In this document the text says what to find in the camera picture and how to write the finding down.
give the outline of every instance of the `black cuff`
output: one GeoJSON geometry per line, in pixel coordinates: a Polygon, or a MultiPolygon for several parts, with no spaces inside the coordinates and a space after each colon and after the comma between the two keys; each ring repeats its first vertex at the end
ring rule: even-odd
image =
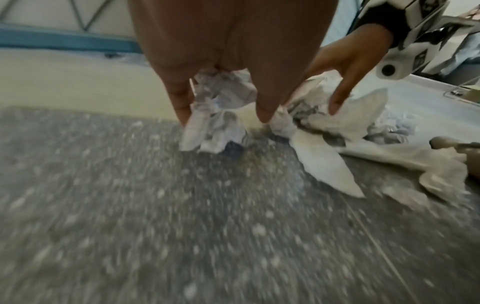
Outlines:
{"type": "Polygon", "coordinates": [[[369,8],[359,19],[355,28],[365,24],[379,24],[389,30],[393,35],[391,48],[397,47],[411,31],[407,24],[405,11],[396,9],[388,3],[369,8]]]}

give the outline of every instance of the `blue trim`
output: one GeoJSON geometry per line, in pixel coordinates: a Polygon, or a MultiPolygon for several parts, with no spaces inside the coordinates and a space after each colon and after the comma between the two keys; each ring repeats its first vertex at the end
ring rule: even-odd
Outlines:
{"type": "Polygon", "coordinates": [[[142,53],[131,39],[0,25],[0,48],[142,53]]]}

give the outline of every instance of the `blue frame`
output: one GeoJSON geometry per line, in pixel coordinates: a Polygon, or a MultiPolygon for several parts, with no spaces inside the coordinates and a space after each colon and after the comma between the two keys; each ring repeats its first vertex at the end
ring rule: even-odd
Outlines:
{"type": "Polygon", "coordinates": [[[0,48],[142,53],[133,39],[0,24],[0,48]]]}

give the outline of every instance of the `gray speckled countertop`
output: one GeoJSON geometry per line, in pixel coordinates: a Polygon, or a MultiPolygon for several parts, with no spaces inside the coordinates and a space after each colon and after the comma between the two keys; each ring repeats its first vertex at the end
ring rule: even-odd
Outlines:
{"type": "Polygon", "coordinates": [[[378,194],[418,173],[346,158],[354,199],[285,143],[180,153],[180,133],[0,111],[0,303],[480,303],[476,194],[437,219],[378,194]]]}

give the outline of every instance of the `speckled floor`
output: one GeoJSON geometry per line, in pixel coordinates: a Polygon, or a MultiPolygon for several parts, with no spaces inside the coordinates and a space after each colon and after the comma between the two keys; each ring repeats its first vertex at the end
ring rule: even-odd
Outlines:
{"type": "Polygon", "coordinates": [[[346,158],[366,194],[285,143],[179,153],[175,122],[0,111],[0,303],[479,303],[474,210],[378,194],[419,174],[346,158]]]}

